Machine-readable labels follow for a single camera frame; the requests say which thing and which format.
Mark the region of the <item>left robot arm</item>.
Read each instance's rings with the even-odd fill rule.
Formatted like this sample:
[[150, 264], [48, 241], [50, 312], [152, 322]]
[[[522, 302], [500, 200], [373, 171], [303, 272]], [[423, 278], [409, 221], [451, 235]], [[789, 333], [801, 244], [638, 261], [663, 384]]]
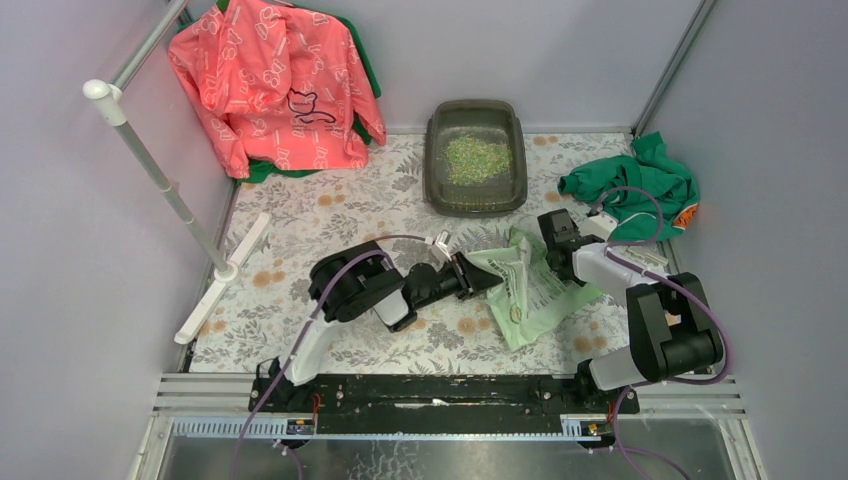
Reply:
[[307, 384], [318, 376], [323, 356], [342, 325], [373, 312], [396, 333], [414, 324], [423, 307], [449, 296], [475, 298], [503, 283], [461, 252], [445, 255], [440, 268], [417, 263], [403, 274], [375, 241], [323, 258], [309, 278], [315, 309], [272, 374], [272, 398], [288, 411], [309, 401]]

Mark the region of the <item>beige bag sealing clip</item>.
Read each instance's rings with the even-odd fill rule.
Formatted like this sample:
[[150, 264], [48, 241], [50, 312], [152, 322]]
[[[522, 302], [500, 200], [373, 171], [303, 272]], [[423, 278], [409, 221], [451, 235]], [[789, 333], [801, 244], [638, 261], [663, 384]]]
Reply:
[[638, 258], [640, 262], [648, 265], [655, 265], [659, 268], [665, 268], [669, 260], [663, 255], [646, 248], [645, 246], [633, 246], [629, 248], [631, 254]]

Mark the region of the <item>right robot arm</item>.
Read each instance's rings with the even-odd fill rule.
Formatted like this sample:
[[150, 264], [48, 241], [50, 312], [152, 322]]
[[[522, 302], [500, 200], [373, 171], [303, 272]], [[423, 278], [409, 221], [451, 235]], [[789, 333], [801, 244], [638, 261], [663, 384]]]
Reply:
[[697, 276], [668, 276], [618, 255], [602, 237], [582, 233], [565, 209], [537, 222], [559, 280], [596, 287], [626, 310], [628, 344], [578, 367], [573, 396], [583, 410], [601, 410], [613, 390], [677, 380], [723, 361], [721, 332]]

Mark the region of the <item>green cat litter bag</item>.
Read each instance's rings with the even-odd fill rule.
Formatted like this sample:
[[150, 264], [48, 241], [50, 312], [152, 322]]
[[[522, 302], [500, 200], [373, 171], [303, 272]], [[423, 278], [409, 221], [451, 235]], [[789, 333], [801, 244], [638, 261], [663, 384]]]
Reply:
[[561, 281], [549, 267], [546, 254], [538, 236], [513, 227], [506, 247], [467, 255], [472, 265], [502, 280], [487, 290], [485, 302], [512, 351], [534, 343], [603, 296], [590, 284]]

